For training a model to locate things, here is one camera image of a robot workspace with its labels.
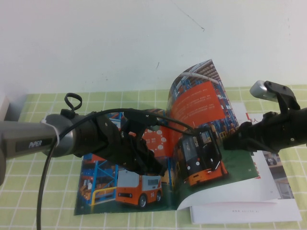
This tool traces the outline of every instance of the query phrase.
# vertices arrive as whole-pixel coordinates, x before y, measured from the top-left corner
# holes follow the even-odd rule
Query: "orange vehicle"
[[[161,201],[161,198],[160,176],[141,176],[127,170],[118,172],[116,201],[143,208],[148,203]]]
[[[197,136],[183,136],[178,142],[181,168],[191,186],[228,174],[216,137],[210,127],[199,129]]]

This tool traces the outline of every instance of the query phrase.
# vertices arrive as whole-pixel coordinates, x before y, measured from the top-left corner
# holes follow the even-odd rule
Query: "magazine page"
[[[248,114],[243,103],[233,103],[233,108],[240,124],[246,121],[257,123],[262,120],[263,114]],[[237,202],[192,206],[190,211],[193,223],[249,223],[301,220],[299,209],[279,155],[258,151],[254,153],[252,158],[260,177],[244,181],[246,183],[244,185],[245,189],[241,191],[241,195],[249,196],[251,193],[255,197],[261,195],[265,202]],[[275,196],[276,192],[278,193],[278,200],[270,200],[271,192],[272,196]]]
[[[165,115],[165,111],[161,109],[152,109],[149,112]],[[118,128],[126,122],[122,113],[109,114],[109,118]],[[147,129],[142,137],[146,140],[148,149],[152,150],[159,162],[167,168],[164,177],[141,176],[96,155],[85,155],[75,215],[176,210],[168,131],[162,126],[157,131]]]
[[[175,79],[167,112],[171,118],[200,129],[196,137],[170,132],[178,209],[221,199],[230,202],[231,197],[217,194],[226,194],[221,185],[258,176],[249,152],[223,149],[223,138],[235,132],[239,124],[212,60],[187,69]]]

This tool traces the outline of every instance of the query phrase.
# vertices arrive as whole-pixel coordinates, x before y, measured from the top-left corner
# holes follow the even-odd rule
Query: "green grid pattern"
[[[307,85],[291,86],[301,107],[307,107]],[[249,113],[279,111],[276,103],[258,100],[249,87],[226,88],[232,102],[244,102]],[[79,114],[110,108],[166,109],[168,90],[80,93],[83,105]],[[65,93],[30,94],[19,121],[39,122],[46,114],[59,114]],[[289,183],[303,218],[301,222],[203,224],[192,225],[189,210],[92,214],[74,216],[74,205],[81,169],[81,159],[65,156],[52,159],[46,179],[42,224],[46,230],[115,230],[115,229],[307,229],[307,149],[305,146],[280,153]],[[33,230],[37,193],[46,156],[36,153],[7,162],[6,178],[0,186],[0,230]]]

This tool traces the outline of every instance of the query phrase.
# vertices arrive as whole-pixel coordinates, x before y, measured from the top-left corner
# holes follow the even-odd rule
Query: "white paper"
[[[190,208],[193,224],[301,221],[293,199],[277,203],[218,203]]]

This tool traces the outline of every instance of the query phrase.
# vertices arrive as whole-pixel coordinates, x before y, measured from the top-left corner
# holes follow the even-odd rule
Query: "black cable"
[[[166,121],[179,124],[179,125],[187,128],[188,130],[190,130],[191,133],[181,131],[181,130],[176,129],[176,128],[172,128],[168,125],[163,124],[162,122],[158,122],[159,125],[161,125],[161,126],[165,126],[167,128],[170,128],[170,129],[177,131],[177,132],[180,132],[182,134],[194,135],[194,129],[191,126],[189,126],[189,125],[187,125],[183,122],[177,121],[175,119],[169,118],[169,117],[165,117],[165,116],[162,116],[162,115],[159,115],[159,114],[150,113],[150,112],[147,112],[147,111],[144,111],[144,110],[137,110],[137,109],[108,109],[108,110],[104,110],[104,111],[100,111],[100,112],[88,115],[85,118],[83,118],[82,120],[76,122],[75,124],[73,124],[72,126],[67,128],[66,130],[64,130],[62,133],[60,133],[59,140],[61,141],[62,138],[65,135],[67,135],[69,132],[71,132],[72,130],[74,130],[76,127],[83,124],[84,122],[87,122],[89,120],[92,120],[92,119],[94,119],[98,116],[102,116],[102,115],[105,115],[105,114],[120,113],[120,112],[138,112],[138,113],[144,114],[144,115],[155,116],[157,118],[161,118],[161,119],[164,119]],[[37,198],[37,209],[36,209],[36,229],[37,230],[41,230],[41,212],[42,212],[42,200],[43,200],[45,181],[46,181],[46,176],[47,176],[47,171],[48,171],[48,167],[49,167],[49,164],[50,164],[50,160],[52,158],[52,153],[53,153],[53,150],[55,148],[56,143],[57,143],[57,139],[55,139],[50,145],[50,151],[49,151],[49,153],[47,155],[47,159],[45,161],[44,169],[43,169],[43,172],[42,172],[42,178],[41,178],[40,185],[39,185],[38,198]]]

